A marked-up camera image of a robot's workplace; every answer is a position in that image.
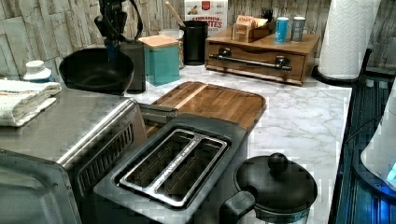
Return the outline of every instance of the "paper towel holder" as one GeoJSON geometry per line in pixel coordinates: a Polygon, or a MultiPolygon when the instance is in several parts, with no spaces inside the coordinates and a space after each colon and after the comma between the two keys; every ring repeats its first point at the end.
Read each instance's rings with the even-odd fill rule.
{"type": "Polygon", "coordinates": [[[333,77],[325,77],[323,74],[321,74],[318,70],[318,66],[315,65],[314,69],[312,70],[312,77],[316,79],[317,81],[323,82],[328,85],[332,86],[338,86],[338,87],[353,87],[356,84],[363,82],[366,79],[366,67],[367,63],[369,62],[370,54],[373,51],[371,49],[366,49],[366,52],[364,53],[364,58],[363,62],[361,64],[361,71],[359,73],[359,76],[356,78],[351,78],[351,79],[338,79],[338,78],[333,78],[333,77]]]}

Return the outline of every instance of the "cereal box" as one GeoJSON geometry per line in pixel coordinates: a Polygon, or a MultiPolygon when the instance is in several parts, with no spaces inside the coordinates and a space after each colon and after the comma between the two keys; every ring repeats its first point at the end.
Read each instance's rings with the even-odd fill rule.
{"type": "Polygon", "coordinates": [[[227,28],[228,0],[185,0],[184,9],[186,21],[207,21],[209,36],[227,28]]]}

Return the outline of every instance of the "wooden cutting board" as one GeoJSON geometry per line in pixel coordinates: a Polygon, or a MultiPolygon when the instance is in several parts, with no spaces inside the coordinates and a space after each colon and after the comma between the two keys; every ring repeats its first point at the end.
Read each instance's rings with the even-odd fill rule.
{"type": "MultiPolygon", "coordinates": [[[[248,132],[254,128],[266,106],[265,99],[258,94],[202,82],[182,83],[152,104],[176,108],[179,114],[232,121],[248,132]]],[[[156,132],[153,125],[147,125],[147,130],[148,135],[156,132]]]]}

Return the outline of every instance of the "kitchen counter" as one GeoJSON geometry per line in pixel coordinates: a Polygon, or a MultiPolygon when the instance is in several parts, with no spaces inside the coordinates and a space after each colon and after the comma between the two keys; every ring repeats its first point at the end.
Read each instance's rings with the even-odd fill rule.
{"type": "MultiPolygon", "coordinates": [[[[308,77],[302,87],[250,77],[208,71],[203,66],[186,66],[180,80],[159,87],[147,83],[147,90],[134,97],[151,104],[186,81],[234,88],[265,97],[267,107],[248,138],[248,157],[285,154],[301,164],[315,178],[318,197],[311,206],[307,223],[327,223],[347,121],[351,89],[319,83],[308,77]]],[[[248,213],[242,223],[262,223],[248,213]]]]}

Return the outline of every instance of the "cast iron skillet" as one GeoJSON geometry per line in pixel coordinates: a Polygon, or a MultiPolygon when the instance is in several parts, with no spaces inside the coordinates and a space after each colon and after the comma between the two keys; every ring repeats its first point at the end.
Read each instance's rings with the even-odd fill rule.
{"type": "Polygon", "coordinates": [[[118,52],[117,60],[109,60],[106,49],[76,51],[59,66],[67,88],[123,95],[133,79],[134,63],[118,52]]]}

